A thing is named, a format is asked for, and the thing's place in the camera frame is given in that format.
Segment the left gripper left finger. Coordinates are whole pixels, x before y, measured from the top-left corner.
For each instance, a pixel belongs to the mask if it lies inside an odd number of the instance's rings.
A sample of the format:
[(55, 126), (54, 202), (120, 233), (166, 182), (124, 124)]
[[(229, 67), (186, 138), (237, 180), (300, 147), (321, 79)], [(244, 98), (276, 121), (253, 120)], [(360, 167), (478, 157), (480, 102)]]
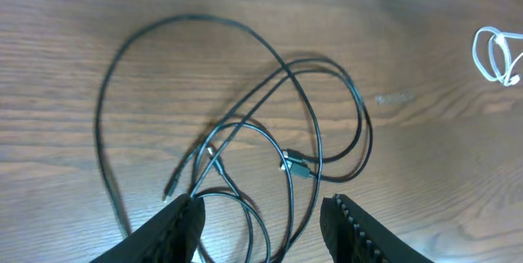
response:
[(95, 263), (188, 263), (205, 224), (205, 203), (178, 196), (138, 230), (95, 258)]

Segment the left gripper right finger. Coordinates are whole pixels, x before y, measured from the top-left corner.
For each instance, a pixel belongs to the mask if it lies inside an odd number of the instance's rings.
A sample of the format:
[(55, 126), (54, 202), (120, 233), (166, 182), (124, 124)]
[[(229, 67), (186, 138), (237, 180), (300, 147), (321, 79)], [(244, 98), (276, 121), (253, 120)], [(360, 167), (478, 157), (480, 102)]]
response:
[(337, 263), (431, 263), (345, 194), (323, 199), (320, 229)]

